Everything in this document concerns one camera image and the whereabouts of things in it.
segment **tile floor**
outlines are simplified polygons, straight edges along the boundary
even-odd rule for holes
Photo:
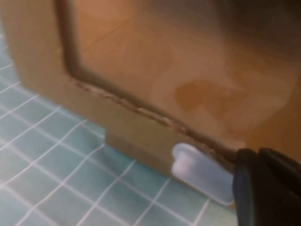
[[[1,226],[235,226],[235,214],[104,144],[23,88],[0,34]]]

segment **cardboard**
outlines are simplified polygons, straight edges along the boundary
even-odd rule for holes
[[[233,5],[0,0],[0,16],[25,86],[104,126],[154,168],[170,168],[179,142],[228,169],[244,146],[300,161],[298,17],[278,3],[256,14]]]

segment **black object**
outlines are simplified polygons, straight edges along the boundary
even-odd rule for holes
[[[233,193],[239,226],[301,226],[301,165],[277,151],[239,150]]]

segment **blue tile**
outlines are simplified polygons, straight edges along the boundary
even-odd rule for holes
[[[21,94],[23,94],[24,96],[29,97],[29,98],[31,98],[31,97],[37,95],[36,92],[34,92],[34,91],[31,90],[31,89],[25,88],[22,84],[16,85],[16,91],[18,91],[19,93],[21,93]]]
[[[58,225],[74,226],[87,213],[91,205],[61,187],[38,208]]]
[[[148,200],[120,182],[117,182],[100,201],[100,206],[131,225],[149,204]]]
[[[231,209],[211,202],[198,222],[198,226],[237,226],[237,218]]]
[[[138,226],[188,226],[158,206],[152,206]]]
[[[167,206],[190,222],[193,222],[197,218],[207,199],[206,196],[186,185],[171,180],[159,197],[158,202]]]
[[[9,110],[18,107],[28,99],[28,97],[16,91],[14,88],[7,89],[3,93],[0,93],[0,103]]]
[[[55,142],[31,129],[14,140],[11,145],[28,158],[35,160],[55,145]]]
[[[53,150],[43,156],[38,164],[47,169],[60,179],[65,179],[83,158],[63,146],[56,146]]]
[[[5,182],[29,165],[28,162],[17,156],[11,149],[0,151],[0,180]]]
[[[1,108],[0,106],[0,119],[6,114],[7,111]]]
[[[122,226],[122,224],[94,209],[80,226]]]
[[[95,123],[91,121],[87,121],[84,123],[84,126],[86,126],[88,129],[92,130],[94,133],[99,134],[101,136],[105,136],[105,128],[96,125]]]
[[[69,117],[73,118],[76,121],[83,121],[85,118],[79,114],[76,114],[75,112],[71,112],[67,110],[66,108],[61,108],[59,112],[68,115]]]
[[[55,189],[58,183],[32,166],[11,181],[9,186],[31,204],[36,204]]]
[[[96,201],[114,179],[106,171],[87,161],[67,181],[67,184]]]
[[[63,138],[77,122],[60,113],[54,113],[38,125],[57,139]]]
[[[167,177],[136,162],[123,179],[149,197],[155,197]]]
[[[16,109],[14,112],[32,124],[36,124],[52,113],[52,110],[39,104],[35,100],[31,100],[20,108]]]
[[[6,190],[0,191],[1,226],[14,226],[27,213],[28,208]]]
[[[0,119],[0,138],[10,141],[27,130],[29,126],[12,115]]]
[[[11,59],[7,55],[7,50],[0,50],[0,68],[12,64]]]
[[[20,81],[18,72],[16,71],[14,65],[11,65],[9,67],[0,70],[0,80],[1,78],[4,78],[5,81],[9,82],[10,84],[15,84]]]
[[[50,226],[50,224],[37,213],[32,212],[20,226]]]
[[[72,131],[63,140],[63,142],[77,149],[83,154],[89,154],[93,150],[99,148],[100,145],[103,144],[104,140],[80,125],[74,131]]]
[[[102,164],[117,175],[123,173],[123,171],[129,166],[129,164],[133,160],[132,158],[122,154],[121,152],[109,146],[105,146],[97,152],[95,152],[91,156],[91,159]]]
[[[47,107],[49,107],[53,110],[58,107],[58,105],[55,104],[54,102],[52,102],[51,100],[46,99],[46,98],[41,97],[41,96],[38,96],[35,100],[40,102],[40,103],[43,103],[44,105],[46,105]]]
[[[0,81],[0,92],[6,89],[8,86]]]

